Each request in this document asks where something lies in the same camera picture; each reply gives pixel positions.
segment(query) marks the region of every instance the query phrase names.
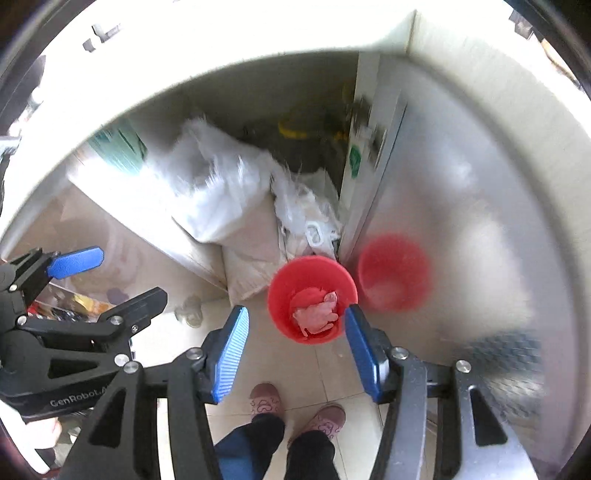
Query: white floor tile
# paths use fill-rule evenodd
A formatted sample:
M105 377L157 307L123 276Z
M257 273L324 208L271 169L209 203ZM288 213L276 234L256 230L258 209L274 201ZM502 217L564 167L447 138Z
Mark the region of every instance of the white floor tile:
M429 476L424 458L423 458L423 466L421 467L421 477L420 478L421 478L421 480L433 480L433 476Z
M437 426L431 422L427 422L427 430L425 432L425 479L433 480L434 466L435 466L435 451L437 448Z
M160 480L174 480L173 459L170 453L170 436L168 432L168 400L166 398L158 399L156 428Z
M316 345L315 349L328 401L363 392L363 385L345 335L332 342Z
M231 310L227 298L204 303L199 328L182 325L174 313L158 315L148 328L132 338L135 359L144 367L171 362L192 346L201 346L211 330L224 325Z
M427 399L427 418L437 424L437 409L439 407L437 398Z
M321 405L315 405L295 408L285 412L285 437L273 455L273 460L271 461L271 465L269 466L269 470L267 471L264 480L283 479L285 476L285 463L287 460L287 442L306 425L320 407ZM219 442L233 429L240 425L244 425L245 423L249 423L250 421L250 415L216 415L209 417L209 429L212 432L213 442ZM345 475L345 467L343 465L339 446L336 443L336 440L334 440L333 443L336 450L335 468L339 473L341 480L348 480Z
M382 437L377 406L365 393L338 402L347 414L338 442L348 480L367 480Z
M251 328L232 392L218 406L207 406L208 415L249 414L248 395L260 382L279 390L286 409L326 402L313 346L284 337L267 312L267 294L244 302Z
M379 418L382 420L382 428L386 425L386 417L388 416L388 409L390 408L389 403L383 403L378 406Z

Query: tiled floor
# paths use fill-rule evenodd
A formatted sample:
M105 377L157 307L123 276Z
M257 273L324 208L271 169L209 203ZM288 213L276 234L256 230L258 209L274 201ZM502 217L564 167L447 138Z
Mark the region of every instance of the tiled floor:
M382 433L376 405L363 393L353 358L344 337L320 346L297 344L279 333L267 313L261 294L245 302L251 329L232 392L218 406L208 406L214 442L250 421L248 395L254 385L275 384L287 409L285 438L275 453L265 480L285 474L287 441L328 401L339 403L347 422L335 439L335 466L341 480L367 480ZM205 304L198 329L180 325L173 315L163 315L134 337L137 360L145 366L172 360L187 348L200 345L208 331L223 324L230 311L227 300ZM163 480L173 477L168 444L166 404L158 417L159 451Z

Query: black pants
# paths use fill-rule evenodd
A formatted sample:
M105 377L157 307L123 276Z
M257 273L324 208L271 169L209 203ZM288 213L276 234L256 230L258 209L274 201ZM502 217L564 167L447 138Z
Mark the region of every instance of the black pants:
M270 413L231 431L215 447L224 480L262 480L284 432L283 420ZM324 433L303 433L287 453L285 480L339 480L334 457L335 446Z

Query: pink cloth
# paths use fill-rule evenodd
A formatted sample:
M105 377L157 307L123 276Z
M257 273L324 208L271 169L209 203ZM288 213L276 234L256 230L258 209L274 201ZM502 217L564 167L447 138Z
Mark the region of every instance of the pink cloth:
M324 296L324 301L303 309L296 309L293 318L300 327L301 334L308 337L308 332L314 335L330 330L339 316L334 313L337 296L332 291Z

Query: blue gripper pad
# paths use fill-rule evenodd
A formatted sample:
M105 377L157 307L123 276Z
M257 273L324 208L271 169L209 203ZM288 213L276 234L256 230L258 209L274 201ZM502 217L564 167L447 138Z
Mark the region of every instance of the blue gripper pad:
M70 252L55 257L47 267L47 275L59 280L96 268L103 263L105 253L99 247Z
M212 399L219 403L230 393L242 351L248 338L249 317L246 307L235 306L226 324L216 337L211 348L207 349L209 378L212 380Z
M363 389L375 403L382 403L383 386L389 375L389 360L384 350L387 346L381 343L358 305L345 310L345 334Z

